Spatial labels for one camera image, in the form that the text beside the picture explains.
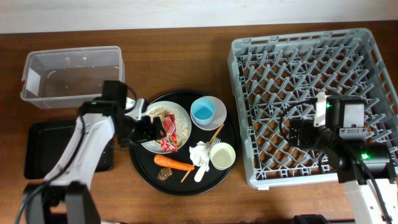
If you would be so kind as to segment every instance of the chopstick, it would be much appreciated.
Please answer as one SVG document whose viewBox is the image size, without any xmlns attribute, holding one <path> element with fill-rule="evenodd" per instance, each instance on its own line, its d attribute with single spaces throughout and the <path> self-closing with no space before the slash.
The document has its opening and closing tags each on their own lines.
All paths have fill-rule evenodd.
<svg viewBox="0 0 398 224">
<path fill-rule="evenodd" d="M 224 124 L 222 124 L 222 125 L 217 129 L 216 133 L 214 133 L 213 137 L 211 137 L 211 139 L 210 139 L 210 141 L 209 141 L 209 144 L 212 144 L 212 142 L 214 141 L 214 139 L 216 139 L 217 134 L 220 133 L 220 131 L 221 131 L 221 129 L 223 129 L 223 127 L 224 127 Z M 188 177 L 188 174 L 189 174 L 190 172 L 191 172 L 191 171 L 187 171 L 187 173 L 185 174 L 185 176 L 182 178 L 181 183 L 185 180 L 185 178 Z"/>
</svg>

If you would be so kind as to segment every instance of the black round tray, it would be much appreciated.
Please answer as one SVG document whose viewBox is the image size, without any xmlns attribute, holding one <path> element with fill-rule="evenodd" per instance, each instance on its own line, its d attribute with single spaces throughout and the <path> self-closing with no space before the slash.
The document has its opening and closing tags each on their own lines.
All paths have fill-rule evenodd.
<svg viewBox="0 0 398 224">
<path fill-rule="evenodd" d="M 191 104 L 196 99 L 203 96 L 205 96 L 204 93 L 197 91 L 175 91 L 161 96 L 152 103 L 157 101 L 171 101 L 178 103 L 188 113 L 190 113 Z M 178 150 L 178 152 L 165 154 L 165 156 L 175 159 L 176 161 L 191 164 L 192 161 L 189 158 L 189 147 L 196 146 L 198 141 L 209 141 L 216 130 L 204 131 L 192 123 L 192 131 L 188 141 Z M 236 157 L 238 158 L 237 150 L 239 148 L 240 138 L 238 129 L 228 111 L 226 120 L 224 122 L 224 127 L 217 137 L 221 139 L 221 142 L 226 142 L 233 146 L 236 152 Z M 176 169 L 172 169 L 173 175 L 171 175 L 167 180 L 161 181 L 157 178 L 157 174 L 163 167 L 154 163 L 155 154 L 153 152 L 148 151 L 140 144 L 135 144 L 134 146 L 130 147 L 130 157 L 134 167 L 144 181 L 153 186 L 155 189 L 172 195 L 195 195 L 206 192 L 223 181 L 233 168 L 232 165 L 226 170 L 217 170 L 210 162 L 210 170 L 205 172 L 205 175 L 199 183 L 196 183 L 193 179 L 199 167 L 195 167 L 195 170 L 191 171 L 191 173 L 182 183 L 181 180 L 187 172 Z"/>
</svg>

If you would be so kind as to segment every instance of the wall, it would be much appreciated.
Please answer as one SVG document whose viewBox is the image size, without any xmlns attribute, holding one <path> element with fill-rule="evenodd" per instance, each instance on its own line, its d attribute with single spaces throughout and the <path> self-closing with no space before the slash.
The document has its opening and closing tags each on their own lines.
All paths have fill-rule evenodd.
<svg viewBox="0 0 398 224">
<path fill-rule="evenodd" d="M 398 19 L 397 0 L 0 0 L 0 33 Z"/>
</svg>

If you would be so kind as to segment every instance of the candy wrapper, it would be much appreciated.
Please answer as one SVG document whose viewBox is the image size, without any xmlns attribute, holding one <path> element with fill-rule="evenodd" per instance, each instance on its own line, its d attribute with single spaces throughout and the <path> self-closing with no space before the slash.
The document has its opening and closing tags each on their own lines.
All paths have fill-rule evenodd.
<svg viewBox="0 0 398 224">
<path fill-rule="evenodd" d="M 166 114 L 163 118 L 163 128 L 167 133 L 167 137 L 160 140 L 162 151 L 177 152 L 177 132 L 175 128 L 175 116 L 173 114 Z"/>
</svg>

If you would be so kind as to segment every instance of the orange carrot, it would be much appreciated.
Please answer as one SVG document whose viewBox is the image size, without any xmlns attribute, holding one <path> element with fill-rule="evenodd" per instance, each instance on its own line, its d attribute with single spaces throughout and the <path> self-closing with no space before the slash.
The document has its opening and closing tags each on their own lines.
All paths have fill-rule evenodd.
<svg viewBox="0 0 398 224">
<path fill-rule="evenodd" d="M 169 167 L 169 168 L 178 169 L 178 170 L 189 171 L 189 170 L 195 169 L 195 166 L 193 166 L 191 164 L 186 164 L 183 162 L 175 161 L 173 159 L 170 159 L 168 157 L 165 157 L 165 156 L 162 156 L 159 154 L 155 156 L 154 161 L 159 166 Z"/>
</svg>

